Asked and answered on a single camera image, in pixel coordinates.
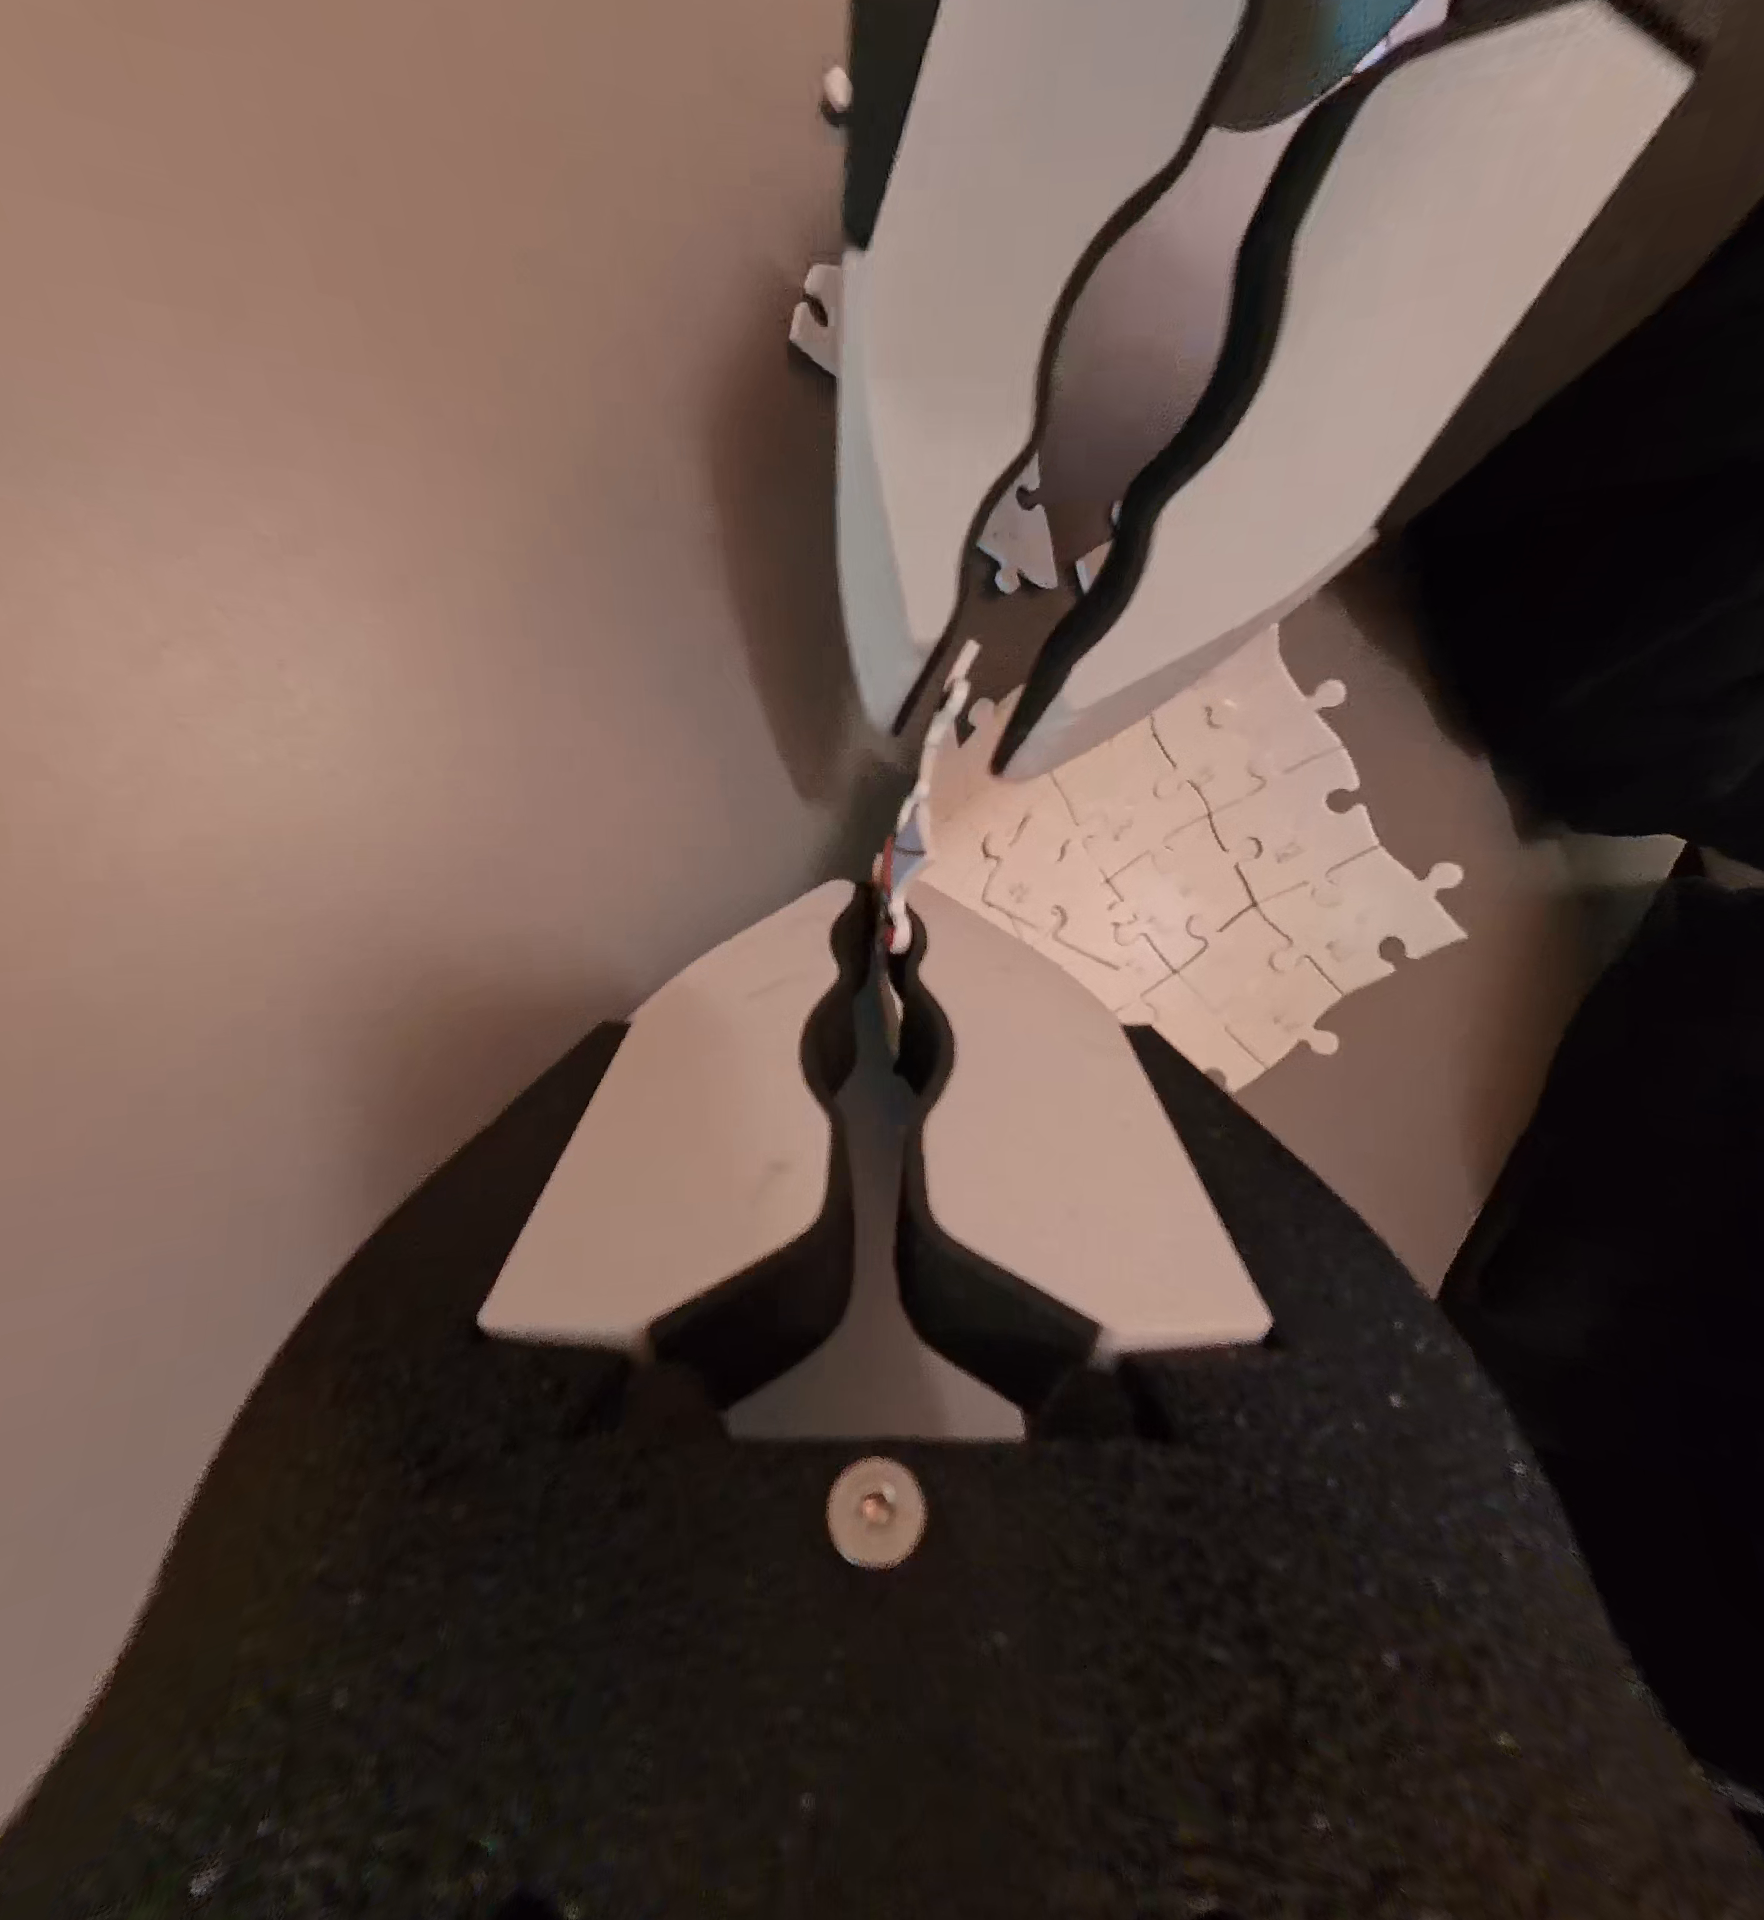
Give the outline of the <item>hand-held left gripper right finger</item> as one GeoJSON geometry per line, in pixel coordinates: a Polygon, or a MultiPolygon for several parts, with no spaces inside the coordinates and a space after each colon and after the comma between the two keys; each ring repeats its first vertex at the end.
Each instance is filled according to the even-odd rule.
{"type": "Polygon", "coordinates": [[[1045,1413],[1089,1370],[1269,1336],[1124,1023],[952,896],[910,905],[898,1078],[898,1308],[944,1366],[1045,1413]]]}

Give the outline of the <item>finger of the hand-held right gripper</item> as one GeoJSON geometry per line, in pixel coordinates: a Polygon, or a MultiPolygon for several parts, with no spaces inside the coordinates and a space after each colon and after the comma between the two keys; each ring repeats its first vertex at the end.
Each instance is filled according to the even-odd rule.
{"type": "Polygon", "coordinates": [[[834,585],[898,736],[1033,465],[1095,261],[1183,170],[1252,6],[848,6],[834,585]]]}
{"type": "Polygon", "coordinates": [[[1474,6],[1335,86],[1243,227],[1207,391],[1128,481],[991,775],[1095,749],[1344,571],[1691,86],[1662,6],[1474,6]]]}

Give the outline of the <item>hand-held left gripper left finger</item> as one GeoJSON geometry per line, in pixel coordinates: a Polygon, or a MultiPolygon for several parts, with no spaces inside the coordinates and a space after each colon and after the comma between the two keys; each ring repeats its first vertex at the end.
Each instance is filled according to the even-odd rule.
{"type": "Polygon", "coordinates": [[[626,1023],[482,1330],[689,1370],[708,1407],[821,1353],[852,1298],[834,1097],[863,988],[863,885],[821,885],[669,974],[626,1023]]]}

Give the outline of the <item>partly built white puzzle ball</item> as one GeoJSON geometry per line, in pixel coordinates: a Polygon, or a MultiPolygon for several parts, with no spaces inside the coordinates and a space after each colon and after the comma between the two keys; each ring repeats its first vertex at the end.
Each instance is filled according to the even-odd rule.
{"type": "Polygon", "coordinates": [[[991,775],[1015,698],[968,703],[930,807],[878,857],[887,951],[915,896],[952,896],[1225,1090],[1335,1055],[1341,996],[1464,939],[1464,869],[1380,842],[1341,698],[1294,681],[1269,626],[1038,777],[991,775]]]}

